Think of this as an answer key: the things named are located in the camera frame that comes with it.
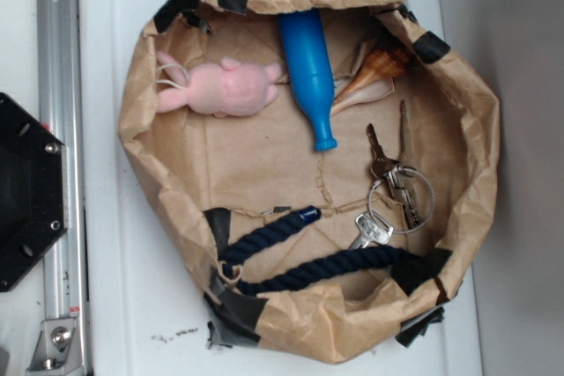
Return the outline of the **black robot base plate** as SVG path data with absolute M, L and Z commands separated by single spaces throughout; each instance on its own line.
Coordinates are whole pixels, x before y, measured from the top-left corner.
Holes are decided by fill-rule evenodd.
M 66 231 L 62 144 L 1 94 L 1 292 L 13 290 Z

